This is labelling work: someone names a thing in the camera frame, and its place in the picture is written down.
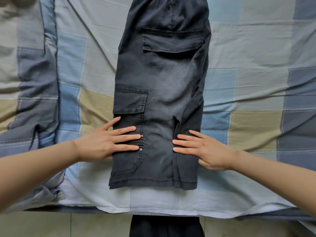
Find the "bed sheet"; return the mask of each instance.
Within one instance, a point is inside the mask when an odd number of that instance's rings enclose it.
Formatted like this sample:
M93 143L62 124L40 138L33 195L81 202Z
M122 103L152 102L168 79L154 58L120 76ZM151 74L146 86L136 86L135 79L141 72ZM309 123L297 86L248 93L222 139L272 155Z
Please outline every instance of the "bed sheet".
M54 143L58 125L54 0L0 1L0 157ZM7 212L56 199L63 172Z
M57 141L112 119L117 48L132 0L55 0ZM237 149L316 170L315 0L208 0L212 38L202 132ZM193 191L109 190L112 164L77 163L66 177L109 212L230 218L293 205L233 171L199 169ZM61 190L69 203L67 188Z

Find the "person's right hand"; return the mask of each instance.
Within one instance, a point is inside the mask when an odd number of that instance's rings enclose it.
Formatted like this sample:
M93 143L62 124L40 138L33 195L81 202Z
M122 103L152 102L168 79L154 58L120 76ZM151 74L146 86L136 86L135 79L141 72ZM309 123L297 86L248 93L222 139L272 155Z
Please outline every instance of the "person's right hand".
M78 161L89 162L109 159L112 157L112 153L116 151L138 150L139 147L136 145L120 144L120 142L137 140L141 137L139 134L123 135L125 133L135 131L136 127L130 126L114 131L108 130L120 119L120 117L116 117L103 127L78 139L72 140L75 151L78 153Z
M186 148L174 147L173 150L187 155L199 157L199 164L210 170L229 170L238 151L203 135L197 131L189 131L194 136L178 135L181 140L172 143Z

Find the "floor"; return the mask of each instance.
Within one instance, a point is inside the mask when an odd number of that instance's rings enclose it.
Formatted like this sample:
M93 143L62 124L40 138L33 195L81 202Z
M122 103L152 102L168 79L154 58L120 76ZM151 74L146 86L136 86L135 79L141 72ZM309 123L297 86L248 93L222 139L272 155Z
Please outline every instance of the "floor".
M131 215L19 212L0 215L1 237L128 237ZM297 237L286 222L200 218L206 237Z

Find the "back pocket flap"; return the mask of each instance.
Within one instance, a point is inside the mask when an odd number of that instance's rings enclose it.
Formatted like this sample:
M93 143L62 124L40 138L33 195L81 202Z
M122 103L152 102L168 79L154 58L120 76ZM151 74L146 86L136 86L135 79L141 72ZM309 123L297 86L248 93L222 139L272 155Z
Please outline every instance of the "back pocket flap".
M143 27L143 50L179 53L200 48L203 30L162 31Z
M113 114L143 113L148 91L115 87Z

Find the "dark gray shorts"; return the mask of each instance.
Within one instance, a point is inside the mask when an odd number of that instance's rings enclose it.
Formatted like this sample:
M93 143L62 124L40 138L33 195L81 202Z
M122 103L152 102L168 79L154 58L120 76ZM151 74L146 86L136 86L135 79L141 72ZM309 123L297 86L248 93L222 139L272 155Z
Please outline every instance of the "dark gray shorts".
M118 50L114 129L136 126L138 151L113 155L110 189L197 187L198 158L172 139L200 131L211 29L206 0L133 0Z

